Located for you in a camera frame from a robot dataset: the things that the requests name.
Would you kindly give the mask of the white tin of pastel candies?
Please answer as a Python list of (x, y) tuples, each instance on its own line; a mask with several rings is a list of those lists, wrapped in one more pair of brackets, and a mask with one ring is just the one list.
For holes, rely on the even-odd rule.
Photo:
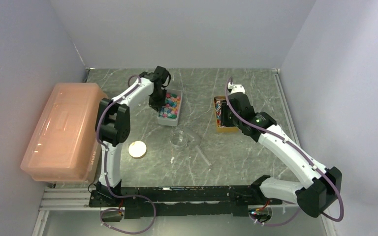
[(157, 123), (164, 126), (177, 126), (179, 124), (182, 104), (183, 92), (181, 90), (168, 89), (165, 105), (157, 113)]

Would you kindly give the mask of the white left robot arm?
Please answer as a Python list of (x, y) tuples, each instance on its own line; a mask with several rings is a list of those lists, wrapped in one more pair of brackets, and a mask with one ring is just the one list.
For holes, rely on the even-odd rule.
[(124, 92), (99, 103), (95, 125), (96, 140), (101, 145), (101, 174), (96, 189), (107, 205), (114, 207), (121, 202), (121, 149), (131, 130), (131, 109), (145, 99), (150, 108), (160, 111), (165, 106), (170, 72), (157, 66), (154, 72), (135, 75), (136, 81)]

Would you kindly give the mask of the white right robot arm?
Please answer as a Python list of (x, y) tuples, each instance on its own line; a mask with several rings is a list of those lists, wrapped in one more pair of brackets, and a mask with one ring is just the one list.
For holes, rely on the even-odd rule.
[(253, 201), (263, 204), (269, 199), (279, 199), (297, 204), (308, 216), (324, 215), (332, 221), (342, 221), (342, 172), (337, 167), (327, 168), (310, 157), (269, 114), (256, 112), (244, 92), (232, 89), (225, 98), (230, 110), (229, 122), (270, 150), (298, 179), (286, 181), (262, 176), (253, 183)]

